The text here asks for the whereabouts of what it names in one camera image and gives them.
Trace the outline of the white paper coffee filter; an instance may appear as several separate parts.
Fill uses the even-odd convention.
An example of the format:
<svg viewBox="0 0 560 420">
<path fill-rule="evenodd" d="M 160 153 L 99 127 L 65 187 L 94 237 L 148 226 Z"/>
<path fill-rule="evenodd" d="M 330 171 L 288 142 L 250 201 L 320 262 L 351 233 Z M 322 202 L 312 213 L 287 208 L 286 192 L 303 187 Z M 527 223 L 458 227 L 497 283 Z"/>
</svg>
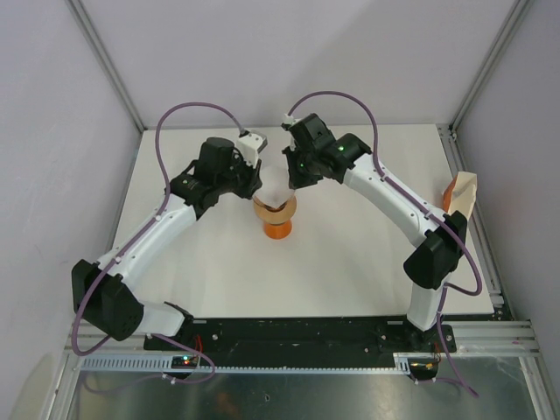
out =
<svg viewBox="0 0 560 420">
<path fill-rule="evenodd" d="M 265 206 L 279 208 L 294 196 L 289 186 L 289 173 L 286 168 L 266 166 L 260 171 L 261 187 L 254 198 Z"/>
</svg>

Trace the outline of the wooden dripper ring holder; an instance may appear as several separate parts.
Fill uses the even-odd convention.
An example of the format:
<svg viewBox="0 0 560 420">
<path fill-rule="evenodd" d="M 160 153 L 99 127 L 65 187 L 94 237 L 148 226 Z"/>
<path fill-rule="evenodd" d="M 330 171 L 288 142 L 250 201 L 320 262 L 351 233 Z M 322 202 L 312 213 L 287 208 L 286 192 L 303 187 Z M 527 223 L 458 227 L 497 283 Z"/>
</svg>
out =
<svg viewBox="0 0 560 420">
<path fill-rule="evenodd" d="M 297 199 L 293 196 L 278 208 L 266 206 L 259 199 L 254 199 L 253 208 L 256 216 L 262 222 L 270 225 L 282 225 L 294 216 L 297 210 Z"/>
</svg>

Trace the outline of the orange glass carafe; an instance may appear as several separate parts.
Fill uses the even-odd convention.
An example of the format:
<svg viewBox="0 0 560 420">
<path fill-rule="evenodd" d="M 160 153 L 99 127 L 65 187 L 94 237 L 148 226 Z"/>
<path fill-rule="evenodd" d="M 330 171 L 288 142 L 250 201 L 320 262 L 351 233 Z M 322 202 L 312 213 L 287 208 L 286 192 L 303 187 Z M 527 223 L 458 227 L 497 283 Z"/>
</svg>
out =
<svg viewBox="0 0 560 420">
<path fill-rule="evenodd" d="M 263 232 L 272 240 L 282 240 L 286 238 L 292 230 L 292 222 L 287 220 L 281 224 L 263 223 Z"/>
</svg>

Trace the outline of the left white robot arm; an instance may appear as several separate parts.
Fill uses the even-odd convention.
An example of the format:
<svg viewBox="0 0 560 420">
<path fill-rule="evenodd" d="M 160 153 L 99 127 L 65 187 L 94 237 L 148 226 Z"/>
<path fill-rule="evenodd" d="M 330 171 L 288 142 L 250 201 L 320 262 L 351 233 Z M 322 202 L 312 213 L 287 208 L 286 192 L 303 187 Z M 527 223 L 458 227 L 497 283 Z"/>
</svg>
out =
<svg viewBox="0 0 560 420">
<path fill-rule="evenodd" d="M 248 132 L 232 142 L 209 137 L 199 155 L 165 188 L 164 201 L 125 243 L 95 262 L 79 260 L 72 268 L 73 308 L 78 318 L 109 338 L 135 333 L 162 334 L 172 348 L 192 343 L 188 313 L 169 302 L 153 304 L 136 296 L 144 272 L 182 232 L 215 206 L 221 195 L 251 199 L 261 187 L 260 152 L 265 136 Z"/>
</svg>

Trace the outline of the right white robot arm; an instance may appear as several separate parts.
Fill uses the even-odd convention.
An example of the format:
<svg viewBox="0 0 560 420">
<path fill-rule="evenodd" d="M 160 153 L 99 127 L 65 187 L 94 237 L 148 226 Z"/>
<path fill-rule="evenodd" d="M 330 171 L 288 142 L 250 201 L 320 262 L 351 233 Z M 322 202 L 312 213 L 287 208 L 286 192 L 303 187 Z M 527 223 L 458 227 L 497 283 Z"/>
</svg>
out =
<svg viewBox="0 0 560 420">
<path fill-rule="evenodd" d="M 318 115 L 303 119 L 286 115 L 282 127 L 291 135 L 283 149 L 290 188 L 314 186 L 332 179 L 354 190 L 387 216 L 406 236 L 413 253 L 403 269 L 412 292 L 403 329 L 405 344 L 423 351 L 436 337 L 443 284 L 459 266 L 467 220 L 421 199 L 384 167 L 375 167 L 372 149 L 353 133 L 336 137 Z"/>
</svg>

